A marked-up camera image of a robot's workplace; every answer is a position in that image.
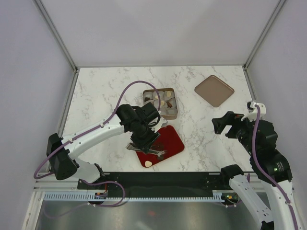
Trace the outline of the metal tongs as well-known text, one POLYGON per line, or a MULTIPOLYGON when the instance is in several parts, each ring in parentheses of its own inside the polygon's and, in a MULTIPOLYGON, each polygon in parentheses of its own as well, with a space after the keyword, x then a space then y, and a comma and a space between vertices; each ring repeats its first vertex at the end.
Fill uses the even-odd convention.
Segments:
POLYGON ((145 146, 137 146, 134 143, 129 143, 126 146, 127 150, 133 150, 133 151, 137 151, 137 152, 142 152, 144 154, 153 154, 153 155, 157 155, 157 156, 161 156, 164 155, 165 153, 167 153, 166 150, 156 150, 156 149, 152 149, 149 145, 145 145, 145 146))

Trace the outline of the white rounded chocolate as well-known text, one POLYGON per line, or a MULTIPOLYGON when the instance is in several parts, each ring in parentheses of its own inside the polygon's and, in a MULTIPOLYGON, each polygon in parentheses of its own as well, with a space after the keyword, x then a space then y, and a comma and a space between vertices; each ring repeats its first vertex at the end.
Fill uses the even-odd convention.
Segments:
POLYGON ((146 167, 146 168, 149 168, 149 167, 151 167, 153 165, 153 163, 151 162, 151 161, 146 161, 145 163, 144 163, 144 166, 146 167))

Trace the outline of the gold tin lid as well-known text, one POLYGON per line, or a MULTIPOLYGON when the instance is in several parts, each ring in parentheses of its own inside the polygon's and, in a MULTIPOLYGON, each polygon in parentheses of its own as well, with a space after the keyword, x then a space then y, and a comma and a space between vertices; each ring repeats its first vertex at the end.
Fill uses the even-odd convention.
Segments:
POLYGON ((219 107, 235 92, 232 87, 215 75, 207 77, 195 87, 194 91, 213 107, 219 107))

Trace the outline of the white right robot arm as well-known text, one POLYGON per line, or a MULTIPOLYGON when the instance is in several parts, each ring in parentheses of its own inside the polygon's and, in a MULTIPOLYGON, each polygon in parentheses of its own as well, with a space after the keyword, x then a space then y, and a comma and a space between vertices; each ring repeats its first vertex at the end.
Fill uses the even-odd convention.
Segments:
POLYGON ((260 230, 302 230, 304 228, 294 201, 290 164, 276 148, 278 138, 271 122, 260 115, 249 121, 243 114, 228 111, 212 119, 215 134, 230 126, 227 138, 237 139, 250 154, 250 164, 267 195, 266 206, 251 188, 241 168, 234 164, 223 167, 219 183, 232 188, 244 203, 260 230))

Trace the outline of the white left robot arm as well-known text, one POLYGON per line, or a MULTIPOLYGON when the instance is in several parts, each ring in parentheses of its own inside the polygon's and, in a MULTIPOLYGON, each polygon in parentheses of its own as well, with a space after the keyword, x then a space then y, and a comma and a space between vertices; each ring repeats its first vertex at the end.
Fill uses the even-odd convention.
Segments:
POLYGON ((118 135, 130 132, 131 144, 138 151, 150 153, 153 143, 159 138, 159 129, 167 121, 152 104, 143 107, 122 104, 111 119, 103 120, 89 130, 59 137, 53 134, 48 139, 47 157, 51 171, 57 180, 70 177, 88 182, 94 189, 104 186, 105 177, 98 164, 90 164, 79 156, 93 146, 118 135))

